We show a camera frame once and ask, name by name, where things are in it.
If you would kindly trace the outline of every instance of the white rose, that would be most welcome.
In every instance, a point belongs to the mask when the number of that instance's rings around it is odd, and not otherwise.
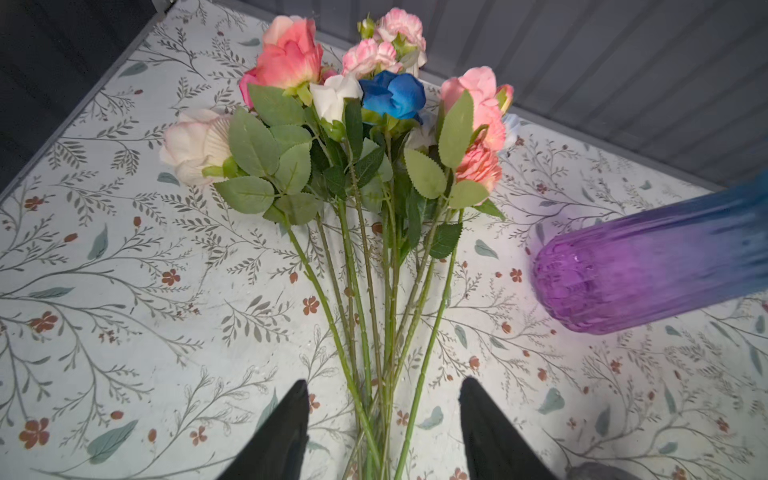
[[[362,98],[360,83],[351,75],[333,75],[323,85],[310,84],[312,100],[320,118],[341,121],[345,98]]]
[[[221,167],[232,156],[229,144],[230,116],[211,110],[185,111],[179,123],[165,131],[160,159],[174,167],[176,177],[187,185],[206,185],[222,177],[204,177],[205,167]]]

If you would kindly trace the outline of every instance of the printed red flower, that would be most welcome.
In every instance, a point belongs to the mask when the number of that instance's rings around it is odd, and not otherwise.
[[[42,205],[45,203],[45,200],[40,197],[32,197],[28,198],[24,202],[24,208],[31,210],[33,212],[38,211],[38,205]]]
[[[29,420],[24,424],[24,431],[18,434],[18,439],[24,442],[24,448],[29,450],[38,443],[45,445],[48,443],[50,433],[45,431],[48,426],[48,419]]]
[[[728,422],[723,420],[723,417],[720,417],[717,419],[717,427],[720,429],[720,431],[728,433],[730,425],[728,425]]]
[[[451,478],[449,478],[449,480],[467,480],[468,478],[469,477],[467,476],[467,474],[462,472],[462,470],[460,468],[457,468],[453,472],[453,475],[451,475]]]
[[[411,416],[410,413],[403,413],[402,410],[397,411],[397,416],[399,417],[397,419],[397,424],[402,426],[408,426],[408,418]]]
[[[175,269],[170,269],[170,272],[164,272],[163,273],[163,283],[167,283],[168,286],[173,285],[176,282],[181,281],[181,276],[176,274]]]
[[[51,312],[45,312],[43,313],[42,318],[37,319],[31,319],[29,320],[29,328],[32,328],[37,333],[43,333],[45,330],[53,330],[54,325],[58,321],[58,317],[56,315],[51,314]]]
[[[200,427],[197,429],[197,431],[190,432],[190,437],[192,438],[192,445],[197,446],[200,442],[205,442],[208,440],[207,435],[203,435],[203,432],[205,432],[205,427]]]
[[[310,395],[310,413],[320,408],[320,402],[315,402],[315,394]]]
[[[317,307],[320,306],[320,302],[314,296],[304,299],[304,315],[310,313],[317,313]]]

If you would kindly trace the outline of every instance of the gray wall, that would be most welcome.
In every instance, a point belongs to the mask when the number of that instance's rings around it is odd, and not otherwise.
[[[399,6],[424,23],[426,70],[488,65],[515,104],[721,185],[768,167],[765,0],[246,0],[355,23]]]

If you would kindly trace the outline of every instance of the flower bouquet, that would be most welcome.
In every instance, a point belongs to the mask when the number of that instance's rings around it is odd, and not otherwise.
[[[394,470],[400,479],[414,422],[399,457],[391,455],[397,380],[430,300],[435,269],[450,257],[413,396],[415,418],[450,299],[464,210],[502,216],[488,197],[502,177],[497,153],[516,140],[515,116],[502,119],[513,90],[497,88],[490,68],[473,68],[443,83],[437,116],[427,114],[417,78],[427,60],[421,21],[394,8],[358,27],[362,41],[344,55],[337,74],[322,66],[314,21],[275,18],[256,67],[240,81],[248,109],[231,116],[182,114],[165,134],[161,159],[175,166],[183,182],[213,184],[234,210],[258,214],[286,231],[316,289],[355,406],[359,433],[344,478],[357,464],[363,478],[390,478]],[[380,244],[364,227],[371,215],[378,217]],[[333,259],[326,237],[333,217],[342,259]],[[322,240],[332,292],[296,238],[310,222]],[[362,261],[350,236],[355,224]],[[415,275],[406,282],[401,268],[408,258]],[[401,290],[408,291],[405,298]],[[396,467],[390,458],[399,458]]]

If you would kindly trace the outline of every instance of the rose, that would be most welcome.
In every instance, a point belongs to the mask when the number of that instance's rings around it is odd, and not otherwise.
[[[317,114],[331,124],[342,120],[345,98],[362,98],[360,84],[351,75],[334,75],[325,84],[311,84],[310,91]]]
[[[415,118],[427,102],[424,85],[411,74],[383,71],[373,80],[361,80],[362,106],[394,118]]]
[[[206,167],[221,167],[232,156],[229,145],[230,116],[211,110],[185,111],[179,123],[165,131],[160,159],[172,165],[178,179],[188,185],[222,181],[203,174]]]
[[[485,187],[489,194],[501,179],[502,168],[498,164],[496,152],[482,142],[472,145],[456,168],[456,183],[473,180]]]
[[[376,43],[373,38],[363,40],[344,54],[342,75],[354,75],[360,79],[372,71],[397,73],[402,65],[397,62],[396,56],[395,47],[388,41]]]
[[[512,87],[502,85],[496,88],[496,75],[490,67],[470,68],[463,76],[449,78],[443,82],[440,96],[446,113],[464,91],[469,91],[475,107],[472,127],[478,129],[481,125],[488,125],[488,130],[482,137],[484,145],[493,151],[501,150],[504,148],[506,137],[502,113],[511,104]],[[497,95],[504,100],[503,109],[499,107]]]
[[[263,42],[256,67],[240,80],[240,91],[249,107],[253,103],[248,84],[291,88],[320,79],[323,47],[315,43],[314,20],[278,15],[264,32]]]

